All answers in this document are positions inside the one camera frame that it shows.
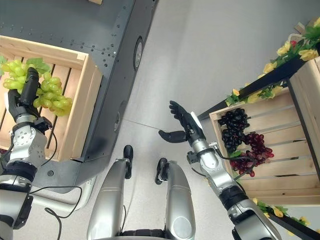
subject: gray metal panel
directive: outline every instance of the gray metal panel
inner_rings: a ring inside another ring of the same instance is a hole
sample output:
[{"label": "gray metal panel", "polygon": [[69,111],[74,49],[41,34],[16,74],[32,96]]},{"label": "gray metal panel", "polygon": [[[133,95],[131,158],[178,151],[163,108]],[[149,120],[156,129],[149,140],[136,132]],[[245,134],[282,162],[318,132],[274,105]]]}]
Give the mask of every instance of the gray metal panel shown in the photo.
[{"label": "gray metal panel", "polygon": [[38,171],[37,187],[80,184],[109,163],[118,135],[117,113],[121,120],[136,75],[135,44],[139,36],[146,40],[155,4],[154,0],[103,0],[102,5],[87,0],[0,1],[0,35],[89,53],[103,73],[78,159],[88,162],[49,162]]}]

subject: artificial grapes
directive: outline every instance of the artificial grapes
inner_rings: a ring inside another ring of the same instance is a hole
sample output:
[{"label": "artificial grapes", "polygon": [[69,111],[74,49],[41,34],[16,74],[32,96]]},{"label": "artificial grapes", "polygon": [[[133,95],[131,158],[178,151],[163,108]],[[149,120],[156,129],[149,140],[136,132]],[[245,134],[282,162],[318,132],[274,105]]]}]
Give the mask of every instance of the artificial grapes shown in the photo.
[{"label": "artificial grapes", "polygon": [[[4,72],[9,72],[10,76],[3,81],[3,86],[10,90],[17,89],[19,94],[22,93],[26,82],[28,68],[36,68],[34,64],[25,64],[17,59],[4,63],[0,67]],[[72,99],[62,95],[60,78],[52,76],[50,72],[45,72],[43,78],[40,88],[36,91],[37,98],[33,101],[33,106],[49,109],[58,117],[68,115],[72,108]]]}]

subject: cable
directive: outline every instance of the cable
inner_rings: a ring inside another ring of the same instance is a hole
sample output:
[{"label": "cable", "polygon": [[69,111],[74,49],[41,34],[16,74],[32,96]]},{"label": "cable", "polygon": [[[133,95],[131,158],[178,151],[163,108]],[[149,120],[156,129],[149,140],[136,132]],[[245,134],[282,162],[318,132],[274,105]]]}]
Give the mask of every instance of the cable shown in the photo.
[{"label": "cable", "polygon": [[66,219],[66,218],[70,217],[70,215],[76,210],[76,208],[77,208],[77,206],[78,206],[78,204],[79,204],[79,202],[80,202],[81,196],[82,196],[82,188],[79,187],[79,186],[46,186],[46,187],[42,187],[42,188],[40,188],[40,189],[38,189],[38,190],[35,190],[35,191],[30,192],[30,194],[35,194],[36,192],[39,192],[39,191],[44,190],[44,189],[53,189],[53,188],[54,188],[54,189],[62,189],[62,188],[77,188],[77,189],[80,189],[79,199],[78,199],[78,201],[76,202],[76,204],[75,204],[74,208],[72,209],[72,211],[71,211],[67,216],[59,216],[59,215],[57,215],[56,212],[53,211],[51,208],[49,208],[49,207],[45,207],[45,208],[44,208],[44,210],[45,210],[48,214],[54,216],[54,217],[57,219],[57,221],[58,221],[58,223],[59,223],[59,232],[58,232],[57,240],[60,240],[61,230],[62,230],[61,219]]},{"label": "cable", "polygon": [[126,209],[125,205],[123,205],[123,209],[124,209],[124,219],[123,219],[123,223],[122,223],[122,227],[121,227],[121,232],[124,230],[125,222],[127,219],[127,209]]},{"label": "cable", "polygon": [[191,169],[192,169],[192,171],[194,171],[196,174],[199,174],[200,176],[205,177],[205,178],[207,177],[206,175],[204,175],[204,174],[198,172],[197,170],[195,170],[193,167],[191,167]]},{"label": "cable", "polygon": [[56,135],[55,135],[54,131],[52,130],[52,128],[50,128],[50,131],[52,132],[52,135],[53,135],[53,137],[54,137],[54,141],[55,141],[55,148],[54,148],[54,151],[53,151],[52,156],[49,158],[49,160],[47,160],[45,163],[43,163],[43,164],[41,165],[41,167],[42,167],[42,166],[44,166],[44,165],[46,165],[48,162],[50,162],[50,161],[51,161],[51,159],[54,157],[54,155],[55,155],[55,154],[56,154],[56,152],[57,152],[57,148],[58,148],[58,141],[57,141],[57,137],[56,137]]},{"label": "cable", "polygon": [[250,157],[250,156],[224,157],[224,156],[222,156],[222,153],[221,153],[221,151],[220,151],[219,148],[215,148],[215,151],[218,153],[218,155],[219,155],[220,158],[226,159],[226,160],[234,160],[234,161],[248,160],[248,159],[251,159],[251,160],[252,160],[252,162],[253,162],[253,163],[252,163],[252,166],[251,166],[250,168],[248,168],[246,171],[244,171],[244,173],[236,176],[236,177],[234,178],[234,180],[238,180],[238,179],[241,178],[242,176],[250,173],[250,172],[254,169],[254,167],[255,167],[255,165],[256,165],[256,163],[257,163],[257,160],[256,160],[255,158],[253,158],[253,157]]}]

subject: wooden crate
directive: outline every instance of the wooden crate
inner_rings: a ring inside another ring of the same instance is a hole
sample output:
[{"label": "wooden crate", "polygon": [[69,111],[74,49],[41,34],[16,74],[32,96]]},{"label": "wooden crate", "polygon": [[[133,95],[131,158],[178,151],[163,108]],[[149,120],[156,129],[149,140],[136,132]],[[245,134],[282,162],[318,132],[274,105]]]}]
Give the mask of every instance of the wooden crate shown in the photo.
[{"label": "wooden crate", "polygon": [[[69,116],[56,117],[51,111],[40,108],[41,116],[49,119],[53,124],[53,131],[57,137],[57,151],[53,160],[66,161],[81,156],[94,105],[100,87],[102,73],[93,62],[89,54],[64,49],[0,35],[0,56],[8,61],[29,58],[43,58],[52,67],[52,75],[59,77],[64,89],[64,95],[73,99]],[[10,146],[9,131],[15,122],[4,104],[4,92],[0,86],[0,148]],[[55,141],[51,131],[46,132],[48,139],[45,155],[51,157],[55,149]]]},{"label": "wooden crate", "polygon": [[[255,177],[245,175],[241,185],[249,197],[256,197],[268,204],[320,204],[320,182],[309,146],[306,141],[296,108],[288,88],[273,99],[252,104],[240,103],[213,113],[210,118],[219,148],[224,156],[227,150],[222,141],[218,120],[227,111],[242,108],[248,115],[249,127],[244,133],[264,134],[264,144],[273,149],[271,163],[255,167]],[[250,145],[239,145],[238,150],[251,150]],[[225,167],[232,172],[228,161]]]}]

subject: flower garland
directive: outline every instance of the flower garland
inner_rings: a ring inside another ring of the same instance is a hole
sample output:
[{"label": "flower garland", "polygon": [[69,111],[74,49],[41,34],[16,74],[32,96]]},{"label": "flower garland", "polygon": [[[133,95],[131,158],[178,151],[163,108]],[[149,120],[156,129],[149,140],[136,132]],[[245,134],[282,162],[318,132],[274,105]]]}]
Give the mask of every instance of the flower garland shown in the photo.
[{"label": "flower garland", "polygon": [[[257,79],[262,78],[264,75],[270,73],[275,68],[280,67],[296,56],[300,56],[300,59],[303,61],[309,61],[318,57],[319,54],[315,47],[317,43],[320,43],[320,17],[314,22],[313,26],[306,27],[303,37],[304,39],[299,42],[286,41],[284,45],[276,51],[278,57],[264,66],[263,73],[260,74]],[[277,93],[281,92],[281,89],[281,84],[277,83],[244,98],[240,98],[239,91],[233,89],[231,95],[227,96],[225,103],[227,106],[230,106],[239,102],[252,104],[258,99],[273,99]]]},{"label": "flower garland", "polygon": [[[269,214],[274,214],[278,218],[283,218],[284,216],[287,216],[291,218],[292,220],[295,220],[296,222],[304,225],[304,226],[309,226],[310,222],[307,220],[305,216],[300,217],[299,219],[294,217],[294,216],[289,216],[287,214],[288,208],[285,208],[283,206],[273,206],[273,205],[267,205],[264,202],[258,200],[256,197],[252,199],[252,201],[260,208],[260,210],[263,212],[263,214],[267,217],[270,218]],[[290,236],[294,236],[294,234],[290,231],[288,231],[288,234]]]}]

